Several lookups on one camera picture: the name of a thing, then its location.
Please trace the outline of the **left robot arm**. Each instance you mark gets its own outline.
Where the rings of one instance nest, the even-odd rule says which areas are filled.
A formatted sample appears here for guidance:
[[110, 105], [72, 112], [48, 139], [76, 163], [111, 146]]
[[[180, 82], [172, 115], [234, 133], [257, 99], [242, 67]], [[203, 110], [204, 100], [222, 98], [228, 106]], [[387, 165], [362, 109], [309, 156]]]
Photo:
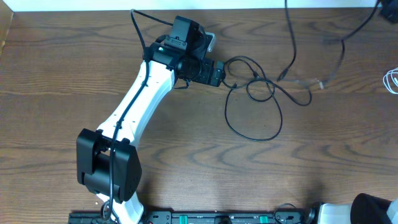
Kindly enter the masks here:
[[213, 33], [180, 16], [170, 26], [169, 35], [142, 47], [137, 78], [111, 116], [97, 130], [83, 129], [77, 137], [77, 180], [103, 200], [101, 220], [140, 221], [144, 207], [136, 194], [142, 175], [137, 148], [156, 107], [176, 81], [218, 87], [224, 78], [224, 63], [205, 57], [213, 50]]

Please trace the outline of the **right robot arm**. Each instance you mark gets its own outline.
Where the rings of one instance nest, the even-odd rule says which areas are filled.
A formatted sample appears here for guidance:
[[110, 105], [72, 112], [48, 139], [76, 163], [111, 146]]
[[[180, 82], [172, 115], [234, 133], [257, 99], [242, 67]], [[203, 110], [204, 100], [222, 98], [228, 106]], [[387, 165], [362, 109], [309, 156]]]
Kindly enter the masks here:
[[[380, 15], [392, 24], [397, 23], [397, 0], [377, 1], [368, 18], [354, 31], [337, 39], [342, 44], [362, 29], [382, 5]], [[397, 223], [397, 200], [387, 200], [366, 193], [358, 194], [352, 203], [316, 203], [304, 223], [316, 224], [373, 224]]]

